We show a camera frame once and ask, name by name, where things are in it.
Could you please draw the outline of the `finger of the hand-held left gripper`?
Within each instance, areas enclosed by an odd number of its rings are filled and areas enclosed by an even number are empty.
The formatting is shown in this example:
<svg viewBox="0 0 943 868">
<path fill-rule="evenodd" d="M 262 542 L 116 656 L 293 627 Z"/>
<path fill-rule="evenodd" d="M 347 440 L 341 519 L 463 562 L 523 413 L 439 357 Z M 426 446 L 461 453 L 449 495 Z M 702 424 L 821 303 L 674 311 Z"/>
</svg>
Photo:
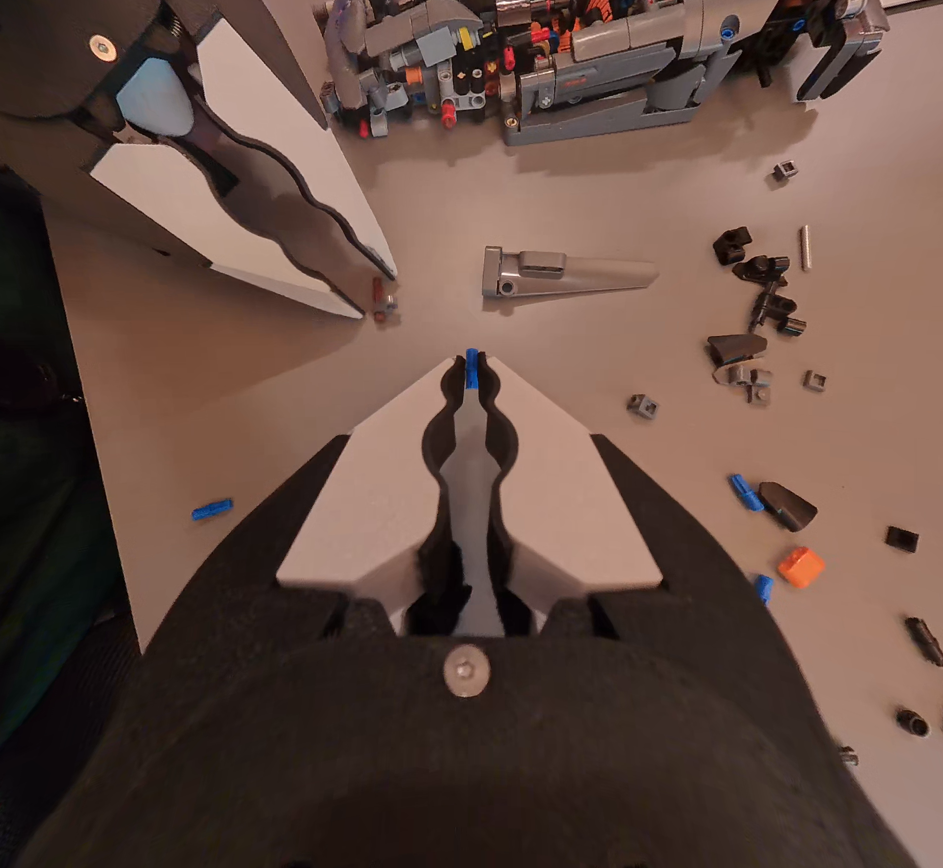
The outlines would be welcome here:
<svg viewBox="0 0 943 868">
<path fill-rule="evenodd" d="M 197 45 L 206 106 L 233 134 L 270 149 L 312 201 L 337 214 L 351 243 L 389 279 L 388 241 L 336 137 L 221 17 Z"/>
<path fill-rule="evenodd" d="M 277 241 L 241 225 L 205 174 L 166 143 L 115 143 L 90 176 L 234 280 L 343 318 L 364 311 L 331 284 L 289 260 Z"/>
</svg>

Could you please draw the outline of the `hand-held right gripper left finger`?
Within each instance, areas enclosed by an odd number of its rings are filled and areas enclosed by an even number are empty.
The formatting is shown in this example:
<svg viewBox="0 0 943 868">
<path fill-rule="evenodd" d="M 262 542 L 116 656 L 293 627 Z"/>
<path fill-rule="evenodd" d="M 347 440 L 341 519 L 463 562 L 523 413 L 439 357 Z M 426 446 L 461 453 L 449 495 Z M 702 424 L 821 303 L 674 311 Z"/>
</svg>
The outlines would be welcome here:
<svg viewBox="0 0 943 868">
<path fill-rule="evenodd" d="M 350 431 L 277 570 L 281 587 L 375 601 L 397 634 L 418 602 L 462 589 L 442 468 L 466 366 L 441 362 Z"/>
</svg>

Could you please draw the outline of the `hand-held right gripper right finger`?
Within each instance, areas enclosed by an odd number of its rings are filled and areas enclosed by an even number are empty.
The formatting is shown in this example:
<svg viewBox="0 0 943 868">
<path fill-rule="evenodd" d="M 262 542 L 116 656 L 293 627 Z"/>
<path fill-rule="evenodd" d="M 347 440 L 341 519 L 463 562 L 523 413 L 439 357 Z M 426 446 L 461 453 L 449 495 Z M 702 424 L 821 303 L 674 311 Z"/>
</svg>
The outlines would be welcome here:
<svg viewBox="0 0 943 868">
<path fill-rule="evenodd" d="M 565 599 L 653 590 L 663 573 L 592 434 L 500 360 L 477 357 L 489 493 L 489 578 L 505 633 Z"/>
</svg>

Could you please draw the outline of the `grey lego wing dark connector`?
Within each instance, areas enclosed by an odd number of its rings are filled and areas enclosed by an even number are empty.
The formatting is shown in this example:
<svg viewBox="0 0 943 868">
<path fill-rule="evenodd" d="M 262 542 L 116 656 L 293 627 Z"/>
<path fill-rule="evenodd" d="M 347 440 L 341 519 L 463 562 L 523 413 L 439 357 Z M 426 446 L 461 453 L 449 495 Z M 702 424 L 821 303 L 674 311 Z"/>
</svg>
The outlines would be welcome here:
<svg viewBox="0 0 943 868">
<path fill-rule="evenodd" d="M 649 261 L 486 247 L 481 291 L 484 298 L 492 299 L 572 296 L 645 289 L 658 276 L 657 267 Z"/>
</svg>

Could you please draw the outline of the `grey black lego spaceship model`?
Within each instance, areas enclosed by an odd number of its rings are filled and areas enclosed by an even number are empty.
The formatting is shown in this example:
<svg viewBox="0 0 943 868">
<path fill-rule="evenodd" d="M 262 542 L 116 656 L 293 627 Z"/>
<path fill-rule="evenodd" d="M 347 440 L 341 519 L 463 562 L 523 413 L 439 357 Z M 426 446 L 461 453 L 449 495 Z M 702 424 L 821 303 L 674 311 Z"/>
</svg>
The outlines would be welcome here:
<svg viewBox="0 0 943 868">
<path fill-rule="evenodd" d="M 363 138 L 424 107 L 447 130 L 497 115 L 511 146 L 682 124 L 733 70 L 764 88 L 802 38 L 795 100 L 834 96 L 879 55 L 881 0 L 331 0 L 326 110 Z"/>
</svg>

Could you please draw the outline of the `black lego wedge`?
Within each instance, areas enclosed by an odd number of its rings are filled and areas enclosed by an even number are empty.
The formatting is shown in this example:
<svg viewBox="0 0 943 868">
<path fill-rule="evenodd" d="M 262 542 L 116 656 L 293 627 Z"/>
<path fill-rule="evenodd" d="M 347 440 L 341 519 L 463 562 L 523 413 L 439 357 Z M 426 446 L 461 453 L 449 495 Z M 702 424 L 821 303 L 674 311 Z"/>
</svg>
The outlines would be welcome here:
<svg viewBox="0 0 943 868">
<path fill-rule="evenodd" d="M 803 531 L 819 513 L 817 506 L 775 481 L 761 482 L 757 494 L 765 510 L 792 533 Z"/>
</svg>

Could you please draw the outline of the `grey lego axle connector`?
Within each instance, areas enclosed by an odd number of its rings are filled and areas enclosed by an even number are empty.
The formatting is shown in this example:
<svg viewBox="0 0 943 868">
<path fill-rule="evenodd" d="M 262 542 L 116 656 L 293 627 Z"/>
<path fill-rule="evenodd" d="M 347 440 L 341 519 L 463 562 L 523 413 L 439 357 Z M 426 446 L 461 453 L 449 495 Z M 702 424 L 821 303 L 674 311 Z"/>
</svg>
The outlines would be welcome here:
<svg viewBox="0 0 943 868">
<path fill-rule="evenodd" d="M 755 361 L 745 361 L 716 368 L 712 377 L 714 382 L 720 386 L 743 392 L 746 402 L 746 387 L 748 385 L 772 386 L 774 380 L 772 371 Z"/>
</svg>

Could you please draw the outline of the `black lego slope piece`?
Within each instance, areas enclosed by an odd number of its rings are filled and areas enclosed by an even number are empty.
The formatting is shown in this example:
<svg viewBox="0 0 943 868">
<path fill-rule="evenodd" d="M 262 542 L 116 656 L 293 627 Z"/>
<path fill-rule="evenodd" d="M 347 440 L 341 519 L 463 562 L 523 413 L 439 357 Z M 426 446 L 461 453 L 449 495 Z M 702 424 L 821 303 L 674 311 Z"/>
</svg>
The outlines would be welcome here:
<svg viewBox="0 0 943 868">
<path fill-rule="evenodd" d="M 754 360 L 768 347 L 765 337 L 755 333 L 712 335 L 706 340 L 706 351 L 715 368 Z"/>
</svg>

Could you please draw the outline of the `orange lego piece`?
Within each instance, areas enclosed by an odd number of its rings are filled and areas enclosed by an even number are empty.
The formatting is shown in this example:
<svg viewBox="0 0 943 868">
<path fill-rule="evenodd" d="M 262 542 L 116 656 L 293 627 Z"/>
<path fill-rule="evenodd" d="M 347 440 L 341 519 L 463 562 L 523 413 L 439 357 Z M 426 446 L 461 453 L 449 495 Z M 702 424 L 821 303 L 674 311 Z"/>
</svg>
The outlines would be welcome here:
<svg viewBox="0 0 943 868">
<path fill-rule="evenodd" d="M 826 564 L 808 546 L 794 548 L 777 565 L 777 573 L 791 587 L 803 590 L 814 583 L 824 572 Z"/>
</svg>

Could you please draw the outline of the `black lego connector piece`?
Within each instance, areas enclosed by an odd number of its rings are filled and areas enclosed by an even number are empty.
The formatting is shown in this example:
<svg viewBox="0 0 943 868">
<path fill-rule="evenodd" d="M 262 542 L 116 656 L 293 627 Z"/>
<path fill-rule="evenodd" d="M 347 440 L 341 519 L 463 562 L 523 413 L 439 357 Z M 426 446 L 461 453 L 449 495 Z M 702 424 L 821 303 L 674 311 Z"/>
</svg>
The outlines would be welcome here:
<svg viewBox="0 0 943 868">
<path fill-rule="evenodd" d="M 798 337 L 806 331 L 806 321 L 795 317 L 796 302 L 782 295 L 787 286 L 785 273 L 790 264 L 790 259 L 785 256 L 756 256 L 734 264 L 733 274 L 737 278 L 760 286 L 750 312 L 750 333 L 767 321 L 772 321 L 776 331 L 783 335 Z"/>
</svg>

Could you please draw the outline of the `black curved lego piece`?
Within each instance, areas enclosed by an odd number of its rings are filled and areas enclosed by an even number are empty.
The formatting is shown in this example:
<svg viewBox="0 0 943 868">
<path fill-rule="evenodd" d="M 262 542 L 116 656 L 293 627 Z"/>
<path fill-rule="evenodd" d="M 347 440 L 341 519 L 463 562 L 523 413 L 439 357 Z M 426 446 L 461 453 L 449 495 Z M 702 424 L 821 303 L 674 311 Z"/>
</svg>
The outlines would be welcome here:
<svg viewBox="0 0 943 868">
<path fill-rule="evenodd" d="M 725 230 L 713 241 L 714 255 L 722 267 L 732 267 L 745 261 L 752 236 L 746 225 Z"/>
</svg>

